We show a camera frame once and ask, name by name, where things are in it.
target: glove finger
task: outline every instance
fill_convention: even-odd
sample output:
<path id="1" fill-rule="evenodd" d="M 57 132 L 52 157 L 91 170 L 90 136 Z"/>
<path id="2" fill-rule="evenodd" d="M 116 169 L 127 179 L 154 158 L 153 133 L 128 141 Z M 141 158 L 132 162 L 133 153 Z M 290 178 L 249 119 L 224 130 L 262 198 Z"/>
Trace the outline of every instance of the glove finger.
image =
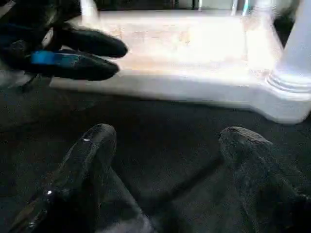
<path id="1" fill-rule="evenodd" d="M 128 52 L 127 46 L 115 37 L 94 30 L 77 28 L 69 23 L 62 25 L 58 35 L 63 45 L 98 56 L 123 57 Z"/>
<path id="2" fill-rule="evenodd" d="M 75 80 L 106 80 L 119 71 L 115 63 L 73 50 L 41 50 L 26 59 L 31 63 L 26 71 Z"/>

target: gloved hand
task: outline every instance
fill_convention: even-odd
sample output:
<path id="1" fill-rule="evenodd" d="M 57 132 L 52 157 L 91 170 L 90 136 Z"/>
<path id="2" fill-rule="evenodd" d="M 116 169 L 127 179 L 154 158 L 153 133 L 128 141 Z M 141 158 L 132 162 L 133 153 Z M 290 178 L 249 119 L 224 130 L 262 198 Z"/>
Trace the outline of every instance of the gloved hand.
<path id="1" fill-rule="evenodd" d="M 107 34 L 65 23 L 77 15 L 79 0 L 16 0 L 0 18 L 0 60 L 10 69 L 44 76 L 92 81 L 112 77 L 118 66 L 97 56 L 123 57 L 126 45 Z M 44 46 L 51 29 L 52 40 Z M 73 50 L 60 50 L 62 45 Z"/>

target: black glove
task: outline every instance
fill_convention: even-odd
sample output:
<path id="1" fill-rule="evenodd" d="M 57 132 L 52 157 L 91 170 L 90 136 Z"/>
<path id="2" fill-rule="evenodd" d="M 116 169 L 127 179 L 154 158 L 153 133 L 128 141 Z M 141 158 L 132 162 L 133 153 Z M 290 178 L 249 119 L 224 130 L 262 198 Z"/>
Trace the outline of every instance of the black glove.
<path id="1" fill-rule="evenodd" d="M 78 0 L 17 0 L 0 18 L 0 59 L 10 68 L 82 80 L 105 80 L 119 71 L 98 56 L 123 57 L 126 45 L 107 34 L 65 23 L 79 15 Z M 42 40 L 53 29 L 50 44 Z M 65 45 L 74 50 L 60 50 Z"/>

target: white column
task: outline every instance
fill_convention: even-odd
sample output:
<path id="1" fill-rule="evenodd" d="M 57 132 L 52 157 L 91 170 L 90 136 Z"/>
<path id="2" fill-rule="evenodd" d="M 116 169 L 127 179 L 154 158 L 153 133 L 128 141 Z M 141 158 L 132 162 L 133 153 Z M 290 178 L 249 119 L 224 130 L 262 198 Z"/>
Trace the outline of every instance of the white column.
<path id="1" fill-rule="evenodd" d="M 311 94 L 311 0 L 303 0 L 282 58 L 268 78 L 279 89 Z"/>

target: white pillar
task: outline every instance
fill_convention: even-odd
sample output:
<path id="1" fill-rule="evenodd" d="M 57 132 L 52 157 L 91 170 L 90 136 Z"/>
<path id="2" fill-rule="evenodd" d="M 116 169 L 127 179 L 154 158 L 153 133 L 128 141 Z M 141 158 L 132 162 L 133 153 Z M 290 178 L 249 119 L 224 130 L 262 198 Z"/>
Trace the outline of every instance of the white pillar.
<path id="1" fill-rule="evenodd" d="M 268 82 L 292 93 L 311 94 L 311 0 L 301 2 L 282 58 Z"/>

